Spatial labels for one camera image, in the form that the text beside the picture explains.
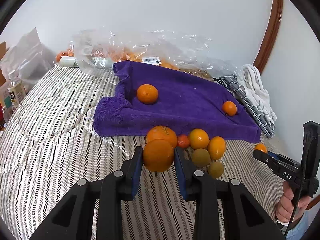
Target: striped mattress cover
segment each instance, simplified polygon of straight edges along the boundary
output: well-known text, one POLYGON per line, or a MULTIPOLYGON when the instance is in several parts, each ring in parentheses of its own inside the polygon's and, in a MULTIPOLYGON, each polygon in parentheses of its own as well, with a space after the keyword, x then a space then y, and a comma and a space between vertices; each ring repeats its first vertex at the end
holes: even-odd
MULTIPOLYGON (((101 79, 56 65, 12 116, 0 138, 0 214, 18 240, 30 238, 78 179, 103 179, 120 169, 136 146, 145 145, 143 136, 102 138, 94 131, 95 106, 114 95, 117 82, 113 74, 101 79)), ((279 153, 265 135, 261 140, 279 153)), ((221 179, 238 178, 275 220, 282 180, 252 158, 254 146, 227 141, 221 179)), ((192 239, 195 210, 195 202, 185 202, 179 194, 173 166, 157 178, 143 167, 135 200, 122 202, 124 239, 192 239)), ((219 214, 224 239, 221 202, 219 214)))

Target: white plastic bag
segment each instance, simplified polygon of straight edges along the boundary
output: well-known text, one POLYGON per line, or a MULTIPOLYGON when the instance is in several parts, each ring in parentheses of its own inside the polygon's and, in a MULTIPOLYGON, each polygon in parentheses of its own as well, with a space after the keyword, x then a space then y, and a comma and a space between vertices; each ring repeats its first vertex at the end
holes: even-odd
POLYGON ((9 80, 10 71, 18 69, 26 92, 51 69, 49 62, 44 59, 36 28, 22 36, 18 44, 7 51, 0 61, 0 68, 6 80, 9 80))
POLYGON ((105 28, 86 30, 74 36, 74 54, 79 68, 87 74, 103 76, 112 63, 122 60, 145 62, 159 57, 159 66, 206 78, 238 74, 241 69, 230 62, 210 57, 213 41, 197 35, 157 30, 118 32, 105 28))

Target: white towel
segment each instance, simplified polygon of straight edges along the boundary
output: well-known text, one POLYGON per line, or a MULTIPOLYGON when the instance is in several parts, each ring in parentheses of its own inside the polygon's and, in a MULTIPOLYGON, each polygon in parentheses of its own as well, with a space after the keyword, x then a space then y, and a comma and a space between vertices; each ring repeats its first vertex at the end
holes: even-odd
POLYGON ((277 117, 271 109, 270 96, 263 88, 259 70, 253 65, 246 64, 242 67, 242 71, 242 77, 238 77, 240 88, 245 90, 248 99, 257 107, 273 131, 277 117))

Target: white sticker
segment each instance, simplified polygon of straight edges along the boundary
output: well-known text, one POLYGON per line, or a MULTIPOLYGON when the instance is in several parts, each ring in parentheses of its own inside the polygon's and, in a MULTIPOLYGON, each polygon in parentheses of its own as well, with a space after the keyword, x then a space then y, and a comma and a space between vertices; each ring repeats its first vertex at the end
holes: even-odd
POLYGON ((151 64, 151 65, 160 65, 161 61, 160 61, 159 57, 143 57, 142 63, 147 63, 147 64, 151 64))

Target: metal screw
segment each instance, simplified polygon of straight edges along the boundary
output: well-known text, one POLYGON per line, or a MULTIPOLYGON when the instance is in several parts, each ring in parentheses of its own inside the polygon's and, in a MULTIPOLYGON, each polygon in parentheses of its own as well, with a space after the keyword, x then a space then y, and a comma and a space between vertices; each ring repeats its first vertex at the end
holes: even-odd
POLYGON ((123 175, 123 171, 115 171, 113 175, 115 175, 116 177, 121 177, 123 175))
POLYGON ((230 182, 231 182, 231 184, 234 185, 234 186, 240 185, 239 179, 232 179, 230 182))
POLYGON ((202 177, 203 176, 203 171, 201 171, 201 170, 196 170, 195 172, 194 172, 194 174, 197 176, 197 177, 202 177))
POLYGON ((83 185, 85 185, 87 183, 87 180, 86 179, 79 179, 78 181, 77 181, 77 184, 79 185, 79 186, 83 186, 83 185))

